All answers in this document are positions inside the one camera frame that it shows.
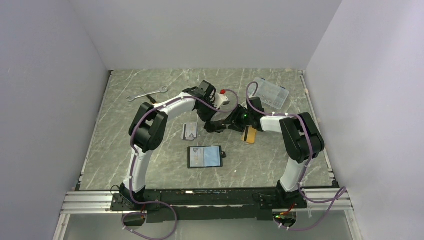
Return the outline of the tan wooden block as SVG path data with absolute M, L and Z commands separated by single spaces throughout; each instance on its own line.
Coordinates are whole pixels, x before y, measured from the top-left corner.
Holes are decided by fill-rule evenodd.
M 241 136 L 241 140 L 247 144 L 254 144 L 256 142 L 256 135 L 257 135 L 257 130 L 254 129 L 252 126 L 246 126 L 242 136 Z

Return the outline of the black leather card holder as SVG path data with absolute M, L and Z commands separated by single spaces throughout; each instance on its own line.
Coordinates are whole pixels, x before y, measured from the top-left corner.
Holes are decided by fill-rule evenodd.
M 189 167 L 189 148 L 203 148 L 204 153 L 204 167 Z M 219 168 L 223 166 L 223 159 L 227 154 L 222 150 L 220 145 L 217 146 L 189 146 L 187 148 L 187 168 L 188 169 L 201 169 L 201 168 Z

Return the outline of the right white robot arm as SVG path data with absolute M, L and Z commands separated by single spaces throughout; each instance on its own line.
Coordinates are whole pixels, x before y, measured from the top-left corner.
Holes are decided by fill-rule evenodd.
M 247 134 L 253 128 L 258 132 L 282 134 L 288 162 L 277 182 L 275 200 L 280 207 L 287 208 L 301 194 L 301 183 L 308 165 L 324 150 L 324 140 L 308 112 L 288 115 L 266 113 L 259 97 L 247 98 L 246 103 L 246 107 L 238 104 L 224 120 L 212 121 L 219 109 L 210 104 L 201 107 L 197 113 L 209 133 L 229 129 Z

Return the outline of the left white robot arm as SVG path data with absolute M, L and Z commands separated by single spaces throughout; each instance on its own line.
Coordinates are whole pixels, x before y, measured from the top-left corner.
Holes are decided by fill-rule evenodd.
M 207 81 L 187 88 L 167 101 L 143 103 L 129 128 L 131 159 L 127 176 L 119 187 L 124 204 L 131 210 L 144 203 L 146 175 L 153 151 L 164 140 L 167 124 L 186 112 L 196 111 L 199 118 L 210 121 L 222 106 L 229 103 L 225 91 L 217 92 Z

